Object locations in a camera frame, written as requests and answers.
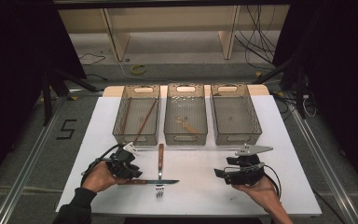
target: gray floor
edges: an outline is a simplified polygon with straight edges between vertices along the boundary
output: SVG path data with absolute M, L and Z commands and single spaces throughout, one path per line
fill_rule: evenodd
M 275 42 L 278 36 L 279 32 L 269 33 L 270 39 Z M 249 55 L 249 61 L 246 61 L 244 49 L 238 41 L 235 42 L 231 60 L 224 60 L 215 32 L 133 34 L 125 60 L 121 65 L 113 60 L 105 35 L 71 35 L 71 37 L 79 57 L 86 53 L 104 56 L 102 61 L 93 65 L 86 64 L 93 63 L 102 57 L 88 55 L 81 59 L 81 62 L 85 64 L 84 69 L 87 74 L 107 78 L 107 80 L 102 80 L 96 76 L 89 76 L 88 83 L 100 88 L 129 83 L 167 84 L 171 81 L 189 80 L 204 84 L 251 82 L 256 79 L 256 72 L 261 71 L 262 74 L 266 74 L 268 70 L 256 69 L 248 62 L 257 66 L 270 67 L 255 55 Z M 144 64 L 147 68 L 146 73 L 141 76 L 131 74 L 130 69 L 134 64 Z M 281 76 L 277 76 L 266 83 L 270 91 L 280 90 L 278 86 L 280 78 Z M 72 90 L 82 89 L 73 83 L 67 84 Z M 71 96 L 75 98 L 68 98 L 61 107 L 56 123 L 49 132 L 47 142 L 42 148 L 8 223 L 50 223 L 56 216 L 56 205 L 100 95 L 99 93 L 91 94 L 88 91 L 75 91 L 71 93 Z M 285 112 L 286 105 L 280 101 L 277 101 L 277 107 L 282 111 L 282 119 L 284 119 L 311 187 L 319 192 L 340 216 L 344 217 L 296 123 L 294 117 L 296 111 L 292 112 L 289 108 Z M 0 168 L 0 206 L 21 172 L 39 134 L 43 131 L 43 113 L 43 102 L 36 102 L 15 144 L 15 150 L 7 155 Z M 67 128 L 73 128 L 75 131 L 71 139 L 59 140 L 58 137 L 68 136 L 68 133 L 61 132 L 62 124 L 66 119 L 76 120 L 66 125 Z M 321 114 L 315 117 L 307 116 L 306 121 L 358 212 L 358 175 L 348 160 L 339 152 L 339 144 L 326 125 L 324 116 Z M 293 217 L 293 221 L 295 223 L 339 223 L 327 205 L 319 198 L 318 202 L 323 210 L 321 216 Z M 93 223 L 121 224 L 124 220 L 124 217 L 93 216 Z M 267 218 L 263 218 L 263 221 L 269 223 Z

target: translucent plastic bin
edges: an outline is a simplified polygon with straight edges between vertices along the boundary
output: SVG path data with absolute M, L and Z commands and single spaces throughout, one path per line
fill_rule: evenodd
M 113 129 L 118 143 L 158 143 L 159 99 L 159 85 L 125 86 Z
M 211 86 L 215 143 L 253 145 L 262 133 L 248 86 L 244 83 Z
M 203 146 L 207 133 L 204 86 L 169 84 L 164 122 L 166 144 Z

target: white tabletop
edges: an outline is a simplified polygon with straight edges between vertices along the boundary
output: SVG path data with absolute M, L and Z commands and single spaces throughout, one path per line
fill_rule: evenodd
M 319 216 L 322 212 L 310 188 L 301 164 L 282 122 L 272 96 L 252 96 L 263 133 L 257 145 L 274 149 L 258 154 L 271 166 L 282 184 L 282 205 L 291 216 Z M 71 202 L 79 187 L 81 173 L 89 164 L 117 143 L 112 135 L 119 97 L 101 97 L 95 106 L 89 127 L 74 167 L 63 191 L 58 209 Z M 180 182 L 165 186 L 162 198 L 156 198 L 156 186 L 113 186 L 98 193 L 92 212 L 127 217 L 261 217 L 266 212 L 245 193 L 226 185 L 214 175 L 213 168 L 228 166 L 226 157 L 235 157 L 240 146 L 218 147 L 214 143 L 212 114 L 206 99 L 207 143 L 202 147 L 166 146 L 163 124 L 165 98 L 161 98 L 158 142 L 165 145 L 164 179 Z M 140 178 L 158 178 L 158 146 L 137 147 L 141 155 L 132 162 L 144 172 Z M 275 175 L 265 168 L 274 180 Z

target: fork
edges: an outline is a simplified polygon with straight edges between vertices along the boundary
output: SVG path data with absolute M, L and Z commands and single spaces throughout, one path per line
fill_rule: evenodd
M 158 179 L 162 178 L 162 159 L 164 158 L 164 145 L 158 145 Z M 164 185 L 156 185 L 156 197 L 161 198 L 164 193 Z

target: black sleeve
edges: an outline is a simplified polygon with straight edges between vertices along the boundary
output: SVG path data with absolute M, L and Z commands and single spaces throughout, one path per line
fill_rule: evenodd
M 60 208 L 53 224 L 90 224 L 90 204 L 96 195 L 97 193 L 89 189 L 75 189 L 74 199 Z

